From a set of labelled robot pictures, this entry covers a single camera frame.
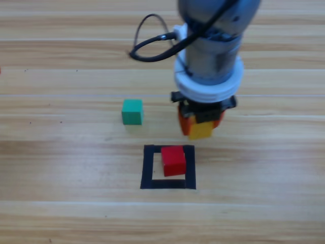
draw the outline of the red cube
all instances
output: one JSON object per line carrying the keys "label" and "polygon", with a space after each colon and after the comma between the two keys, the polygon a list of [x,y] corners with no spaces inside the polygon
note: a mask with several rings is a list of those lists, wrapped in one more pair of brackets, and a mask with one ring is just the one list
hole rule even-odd
{"label": "red cube", "polygon": [[164,175],[182,175],[186,173],[186,159],[182,146],[166,146],[161,148],[161,159]]}

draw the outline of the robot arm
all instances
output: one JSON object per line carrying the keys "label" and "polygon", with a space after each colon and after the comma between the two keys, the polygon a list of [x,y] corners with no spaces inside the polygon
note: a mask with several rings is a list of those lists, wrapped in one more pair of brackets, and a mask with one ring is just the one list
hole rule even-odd
{"label": "robot arm", "polygon": [[143,62],[163,60],[179,53],[175,82],[179,89],[172,101],[184,135],[190,139],[209,137],[227,109],[236,107],[244,71],[238,56],[243,33],[255,16],[261,0],[178,0],[183,26],[153,41],[177,39],[178,44],[156,57],[130,56]]}

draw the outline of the metal cylinder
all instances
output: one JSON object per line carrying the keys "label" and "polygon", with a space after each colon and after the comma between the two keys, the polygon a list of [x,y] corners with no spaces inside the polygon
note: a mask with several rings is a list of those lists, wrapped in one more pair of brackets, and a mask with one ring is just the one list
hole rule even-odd
{"label": "metal cylinder", "polygon": [[241,36],[229,42],[197,39],[186,49],[186,65],[192,79],[205,85],[223,83],[232,75]]}

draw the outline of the cube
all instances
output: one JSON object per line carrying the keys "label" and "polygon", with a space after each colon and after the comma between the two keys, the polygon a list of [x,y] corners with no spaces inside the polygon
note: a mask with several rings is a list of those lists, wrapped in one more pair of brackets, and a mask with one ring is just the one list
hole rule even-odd
{"label": "cube", "polygon": [[143,104],[142,100],[126,99],[122,108],[122,119],[125,125],[142,125]]}
{"label": "cube", "polygon": [[161,159],[164,175],[174,176],[186,173],[186,159],[182,146],[166,146],[161,148]]}

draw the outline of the black tape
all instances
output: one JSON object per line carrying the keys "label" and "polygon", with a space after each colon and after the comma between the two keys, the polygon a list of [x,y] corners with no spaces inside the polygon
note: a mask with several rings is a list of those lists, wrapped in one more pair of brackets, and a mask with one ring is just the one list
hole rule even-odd
{"label": "black tape", "polygon": [[194,146],[185,145],[186,174],[183,179],[152,179],[153,155],[161,153],[161,148],[169,145],[145,145],[143,150],[143,168],[141,189],[196,189]]}

